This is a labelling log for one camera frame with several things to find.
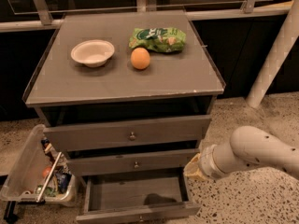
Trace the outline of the grey bottom drawer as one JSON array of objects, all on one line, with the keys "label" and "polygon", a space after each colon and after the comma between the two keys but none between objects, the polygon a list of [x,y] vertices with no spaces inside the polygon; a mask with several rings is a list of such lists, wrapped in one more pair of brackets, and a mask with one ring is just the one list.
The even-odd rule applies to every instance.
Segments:
[{"label": "grey bottom drawer", "polygon": [[142,223],[189,217],[198,210],[180,168],[93,175],[88,178],[84,209],[77,223]]}]

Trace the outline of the grey drawer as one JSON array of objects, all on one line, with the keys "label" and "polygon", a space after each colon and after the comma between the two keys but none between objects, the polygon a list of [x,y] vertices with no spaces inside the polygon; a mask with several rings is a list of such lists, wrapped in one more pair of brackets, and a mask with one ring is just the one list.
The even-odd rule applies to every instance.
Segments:
[{"label": "grey drawer", "polygon": [[45,128],[57,151],[131,147],[199,140],[205,137],[209,115],[138,119]]},{"label": "grey drawer", "polygon": [[198,210],[180,168],[93,175],[88,178],[84,209],[77,223],[142,223],[189,217]]},{"label": "grey drawer", "polygon": [[67,166],[76,176],[130,173],[184,167],[199,152],[196,148],[170,151],[114,155],[68,160]]}]

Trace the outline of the grey middle drawer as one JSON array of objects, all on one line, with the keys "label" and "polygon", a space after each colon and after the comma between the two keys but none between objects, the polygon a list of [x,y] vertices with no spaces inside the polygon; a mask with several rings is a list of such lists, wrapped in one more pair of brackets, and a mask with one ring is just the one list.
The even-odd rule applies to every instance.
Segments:
[{"label": "grey middle drawer", "polygon": [[76,176],[130,173],[184,167],[199,152],[196,148],[170,151],[114,155],[68,160],[67,166]]}]

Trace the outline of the grey top drawer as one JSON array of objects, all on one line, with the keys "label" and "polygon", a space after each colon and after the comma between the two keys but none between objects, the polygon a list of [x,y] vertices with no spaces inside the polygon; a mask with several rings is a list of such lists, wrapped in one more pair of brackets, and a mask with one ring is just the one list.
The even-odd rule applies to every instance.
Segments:
[{"label": "grey top drawer", "polygon": [[209,115],[138,119],[45,128],[57,151],[131,147],[199,140],[205,137]]}]

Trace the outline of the grey wooden drawer cabinet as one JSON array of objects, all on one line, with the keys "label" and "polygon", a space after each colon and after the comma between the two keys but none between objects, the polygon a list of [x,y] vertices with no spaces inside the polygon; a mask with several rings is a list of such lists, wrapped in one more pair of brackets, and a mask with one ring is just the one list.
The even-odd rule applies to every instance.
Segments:
[{"label": "grey wooden drawer cabinet", "polygon": [[[128,41],[136,28],[176,27],[187,35],[181,53],[151,56],[143,71],[130,63]],[[95,68],[77,63],[71,50],[88,40],[110,42],[115,52]],[[223,82],[181,11],[67,16],[36,69],[25,103],[46,122],[65,125],[209,115]],[[131,147],[61,151],[67,160],[196,148],[199,140]]]}]

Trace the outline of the orange fruit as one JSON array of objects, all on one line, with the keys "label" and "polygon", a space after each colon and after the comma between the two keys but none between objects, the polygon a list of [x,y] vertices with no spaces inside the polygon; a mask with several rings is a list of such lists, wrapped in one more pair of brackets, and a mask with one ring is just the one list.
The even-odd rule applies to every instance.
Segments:
[{"label": "orange fruit", "polygon": [[143,70],[150,65],[150,54],[144,48],[136,48],[131,54],[131,64],[135,69]]}]

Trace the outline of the blue snack packet in bin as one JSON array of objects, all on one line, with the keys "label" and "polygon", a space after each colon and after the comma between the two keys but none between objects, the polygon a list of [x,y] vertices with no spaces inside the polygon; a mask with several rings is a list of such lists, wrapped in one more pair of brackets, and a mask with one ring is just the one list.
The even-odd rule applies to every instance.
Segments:
[{"label": "blue snack packet in bin", "polygon": [[68,187],[71,175],[65,174],[65,173],[57,173],[56,178],[57,178],[57,182],[58,182],[58,190],[61,193],[65,193],[67,191],[67,187]]}]

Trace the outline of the green chip bag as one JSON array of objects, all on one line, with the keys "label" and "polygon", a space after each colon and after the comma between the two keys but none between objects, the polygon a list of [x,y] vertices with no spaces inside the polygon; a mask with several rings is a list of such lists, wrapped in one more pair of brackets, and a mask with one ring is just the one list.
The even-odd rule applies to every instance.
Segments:
[{"label": "green chip bag", "polygon": [[168,28],[135,28],[130,39],[129,48],[144,48],[160,53],[182,51],[186,34],[175,27]]}]

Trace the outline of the small red ball in bin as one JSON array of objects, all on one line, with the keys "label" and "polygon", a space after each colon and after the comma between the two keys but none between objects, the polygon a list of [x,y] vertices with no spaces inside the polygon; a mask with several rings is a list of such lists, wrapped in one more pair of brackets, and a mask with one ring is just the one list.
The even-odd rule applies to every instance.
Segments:
[{"label": "small red ball in bin", "polygon": [[42,172],[43,178],[47,177],[50,171],[51,171],[51,167],[46,167]]}]

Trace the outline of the white paper bowl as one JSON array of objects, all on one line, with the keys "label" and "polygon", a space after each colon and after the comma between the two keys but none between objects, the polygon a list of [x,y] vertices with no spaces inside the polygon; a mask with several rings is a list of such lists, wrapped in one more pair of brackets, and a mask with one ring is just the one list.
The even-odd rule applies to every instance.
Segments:
[{"label": "white paper bowl", "polygon": [[107,63],[115,52],[114,46],[105,40],[88,40],[77,44],[71,50],[71,58],[87,67],[100,67]]}]

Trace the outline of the clear plastic storage bin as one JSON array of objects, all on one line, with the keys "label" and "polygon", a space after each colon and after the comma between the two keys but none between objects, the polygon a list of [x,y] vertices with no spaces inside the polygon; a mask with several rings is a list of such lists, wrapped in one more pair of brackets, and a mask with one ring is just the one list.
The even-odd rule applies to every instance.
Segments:
[{"label": "clear plastic storage bin", "polygon": [[[50,158],[44,153],[41,141],[46,138],[44,135],[45,126],[36,125],[29,133],[21,154],[16,159],[5,184],[0,191],[0,199],[3,201],[14,201],[18,203],[37,203],[39,192],[45,182],[44,170],[50,166]],[[74,206],[78,194],[78,181],[71,177],[67,190],[63,194],[55,191],[50,195],[54,183],[49,182],[41,202],[46,204],[60,204]]]}]

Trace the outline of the metal railing with glass panel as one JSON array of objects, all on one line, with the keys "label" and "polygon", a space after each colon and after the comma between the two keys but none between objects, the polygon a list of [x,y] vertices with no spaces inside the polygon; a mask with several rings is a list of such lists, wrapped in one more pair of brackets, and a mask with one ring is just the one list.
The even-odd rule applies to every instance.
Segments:
[{"label": "metal railing with glass panel", "polygon": [[295,0],[1,0],[0,32],[57,28],[64,16],[182,10],[191,21],[276,16]]}]

